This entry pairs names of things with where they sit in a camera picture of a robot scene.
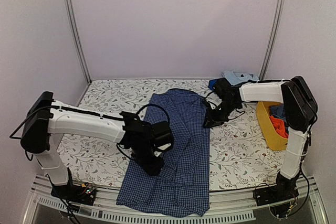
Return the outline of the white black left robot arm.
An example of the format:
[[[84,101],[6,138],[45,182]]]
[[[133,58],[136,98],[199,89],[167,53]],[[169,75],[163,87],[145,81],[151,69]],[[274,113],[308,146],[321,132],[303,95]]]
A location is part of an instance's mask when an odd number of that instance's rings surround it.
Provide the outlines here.
[[[174,145],[169,117],[149,123],[141,120],[139,113],[87,110],[55,100],[50,91],[43,92],[23,121],[20,144],[36,155],[45,174],[67,200],[77,197],[78,188],[70,182],[68,168],[52,145],[52,137],[60,135],[98,138],[130,149],[130,158],[150,176],[159,174],[164,165],[161,155]]]

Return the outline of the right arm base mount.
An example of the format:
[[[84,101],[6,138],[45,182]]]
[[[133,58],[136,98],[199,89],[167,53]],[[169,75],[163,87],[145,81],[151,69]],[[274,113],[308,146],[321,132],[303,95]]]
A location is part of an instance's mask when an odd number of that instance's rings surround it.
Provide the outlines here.
[[[298,190],[296,186],[289,191],[281,191],[276,185],[260,183],[253,191],[253,198],[257,206],[269,207],[270,213],[277,219],[288,218],[298,204]]]

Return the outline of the blue checkered button shirt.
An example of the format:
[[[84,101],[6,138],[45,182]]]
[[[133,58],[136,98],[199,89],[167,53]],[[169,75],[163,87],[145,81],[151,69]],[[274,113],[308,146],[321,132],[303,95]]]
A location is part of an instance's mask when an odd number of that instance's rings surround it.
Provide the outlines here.
[[[176,218],[203,216],[209,210],[209,129],[203,128],[203,97],[184,89],[153,94],[144,121],[170,119],[173,148],[162,154],[159,175],[149,176],[130,161],[117,205]]]

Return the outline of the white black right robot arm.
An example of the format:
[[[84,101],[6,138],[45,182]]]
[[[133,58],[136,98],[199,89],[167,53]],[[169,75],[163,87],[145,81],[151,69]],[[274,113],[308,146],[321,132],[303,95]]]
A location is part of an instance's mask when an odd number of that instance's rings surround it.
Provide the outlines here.
[[[302,76],[282,80],[247,80],[231,84],[226,78],[220,78],[212,85],[211,91],[221,100],[213,108],[205,100],[207,107],[204,128],[220,126],[228,122],[230,114],[241,109],[246,102],[271,102],[282,108],[280,120],[288,134],[286,155],[277,176],[281,181],[271,190],[276,201],[284,200],[291,194],[290,181],[296,180],[301,172],[300,165],[305,159],[311,143],[311,129],[318,116],[317,102]]]

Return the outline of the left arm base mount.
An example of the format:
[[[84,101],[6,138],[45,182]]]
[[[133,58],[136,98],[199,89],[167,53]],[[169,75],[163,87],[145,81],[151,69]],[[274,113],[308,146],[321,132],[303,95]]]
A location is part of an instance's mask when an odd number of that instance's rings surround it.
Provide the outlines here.
[[[72,181],[69,181],[66,185],[56,186],[51,183],[51,186],[51,195],[66,202],[93,206],[96,199],[97,188],[90,183],[74,185]]]

